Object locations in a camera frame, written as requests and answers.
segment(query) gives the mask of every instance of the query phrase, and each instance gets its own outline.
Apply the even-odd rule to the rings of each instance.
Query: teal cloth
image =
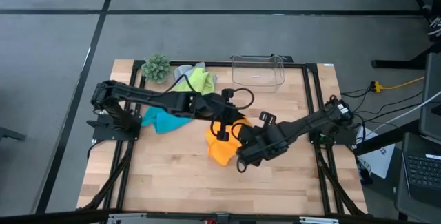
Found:
[[[141,126],[146,127],[153,123],[157,134],[174,131],[189,123],[190,118],[176,117],[157,107],[149,107],[145,112]]]

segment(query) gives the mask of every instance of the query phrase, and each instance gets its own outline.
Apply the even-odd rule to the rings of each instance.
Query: transparent plastic bin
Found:
[[[246,87],[255,92],[275,92],[285,82],[283,60],[270,57],[232,56],[234,88]]]

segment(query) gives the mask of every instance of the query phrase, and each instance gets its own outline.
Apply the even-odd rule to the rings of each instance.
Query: small succulent plant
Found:
[[[170,60],[162,54],[153,54],[145,58],[145,63],[141,66],[141,69],[145,80],[155,83],[165,82],[167,76],[172,73]]]

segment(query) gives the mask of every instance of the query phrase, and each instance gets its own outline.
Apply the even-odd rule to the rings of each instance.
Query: orange fabric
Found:
[[[251,126],[251,123],[247,119],[238,120],[234,124],[236,123],[244,123],[245,125]],[[234,127],[234,134],[236,136],[239,134],[241,128],[242,125]],[[217,133],[220,129],[221,124],[215,122],[213,124],[214,133]],[[223,166],[228,164],[229,160],[236,155],[236,150],[241,146],[240,142],[232,135],[232,125],[228,125],[226,129],[229,133],[228,141],[218,141],[209,128],[205,131],[205,138],[208,143],[208,155]]]

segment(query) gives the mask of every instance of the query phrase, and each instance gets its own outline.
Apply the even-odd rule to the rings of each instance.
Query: black cable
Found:
[[[351,91],[351,92],[342,92],[341,94],[342,95],[346,95],[346,94],[351,94],[351,93],[360,92],[360,91],[365,91],[365,89],[354,90],[354,91]]]
[[[380,108],[380,110],[378,110],[378,111],[375,112],[375,113],[370,112],[370,111],[359,111],[359,112],[357,112],[357,113],[379,114],[379,113],[380,113],[385,107],[387,107],[387,106],[394,105],[394,104],[398,104],[398,103],[402,103],[402,102],[404,102],[404,101],[407,101],[407,100],[413,99],[413,98],[415,98],[415,97],[417,97],[417,96],[419,96],[419,95],[421,95],[421,94],[422,94],[422,91],[419,92],[419,93],[416,94],[416,95],[410,96],[410,97],[408,97],[408,98],[406,98],[406,99],[403,99],[403,100],[401,100],[401,101],[398,101],[398,102],[395,102],[395,103],[388,103],[388,104],[385,104],[385,105],[383,105],[383,106]]]
[[[367,122],[372,122],[372,123],[377,123],[377,124],[387,124],[387,125],[392,125],[395,128],[398,128],[398,126],[393,124],[393,123],[382,123],[382,122],[379,122],[379,121],[367,121]]]
[[[235,89],[234,92],[239,92],[241,90],[249,92],[249,94],[251,95],[251,101],[247,105],[245,105],[243,107],[236,107],[238,110],[244,110],[244,109],[248,108],[249,106],[251,106],[253,104],[253,102],[254,102],[254,94],[253,94],[253,92],[251,90],[249,90],[247,88],[238,88],[238,89]]]
[[[365,140],[366,140],[366,121],[365,121],[365,119],[363,118],[363,117],[361,117],[359,114],[353,114],[354,116],[356,116],[356,117],[358,117],[358,118],[360,118],[360,120],[361,120],[361,126],[362,126],[362,128],[363,128],[363,135],[362,135],[362,140],[361,140],[361,142],[363,143],[363,142],[365,142]]]
[[[217,137],[217,135],[214,133],[213,124],[214,124],[214,121],[212,121],[212,122],[210,123],[210,125],[209,125],[209,129],[210,129],[210,131],[212,131],[213,136]]]
[[[371,91],[371,86],[369,86],[368,88],[365,89],[365,93],[363,93],[363,94],[359,94],[359,95],[357,95],[357,96],[351,96],[351,95],[346,94],[346,93],[342,93],[342,95],[343,95],[343,96],[350,97],[350,98],[358,98],[358,97],[365,96],[365,95],[366,95],[367,93],[369,93],[370,91]]]
[[[235,123],[235,124],[232,126],[232,136],[233,136],[236,140],[240,141],[240,140],[239,140],[239,137],[238,137],[237,135],[234,134],[234,128],[235,128],[237,125],[242,125],[242,126],[244,126],[244,127],[246,127],[246,128],[250,128],[250,127],[249,127],[247,124],[245,124],[245,123]]]
[[[247,166],[246,165],[243,166],[243,170],[241,170],[239,168],[239,165],[240,165],[240,163],[239,163],[239,158],[238,158],[237,161],[236,161],[236,169],[237,169],[237,171],[240,172],[240,173],[243,173],[243,172],[245,172],[247,170]]]
[[[89,161],[90,152],[92,151],[92,149],[93,149],[96,145],[98,145],[98,144],[100,144],[100,143],[101,143],[101,141],[96,141],[95,144],[93,144],[93,145],[91,145],[91,146],[89,147],[89,150],[88,150],[88,161]]]
[[[363,96],[363,100],[361,101],[360,105],[359,105],[359,106],[353,111],[354,113],[357,112],[357,110],[358,110],[358,109],[361,107],[361,105],[365,102],[365,99],[366,99],[367,93],[370,91],[370,88],[371,88],[371,86],[369,86],[369,87],[366,89],[365,95]]]
[[[175,80],[175,82],[173,82],[173,84],[172,84],[170,87],[168,87],[168,89],[166,89],[166,90],[163,92],[163,94],[169,92],[170,90],[172,90],[173,87],[176,86],[176,85],[178,84],[178,82],[179,82],[182,78],[185,79],[185,81],[187,82],[188,87],[192,90],[192,92],[196,92],[196,91],[194,90],[192,84],[190,83],[190,80],[188,79],[187,75],[182,74],[182,75],[179,76],[179,78],[178,78],[177,80]]]
[[[372,121],[372,120],[378,119],[378,118],[380,118],[380,117],[382,117],[382,116],[385,116],[385,115],[387,115],[387,114],[392,114],[392,113],[394,113],[394,112],[398,112],[398,111],[400,111],[400,110],[405,110],[405,109],[407,109],[407,108],[412,108],[412,107],[415,107],[415,106],[418,106],[418,105],[420,105],[420,103],[412,104],[412,105],[409,105],[409,106],[406,106],[406,107],[403,107],[403,108],[399,108],[399,109],[397,109],[397,110],[392,110],[392,111],[386,112],[386,113],[384,113],[384,114],[381,114],[381,115],[379,115],[379,116],[375,116],[375,117],[373,117],[373,118],[367,119],[366,121]]]

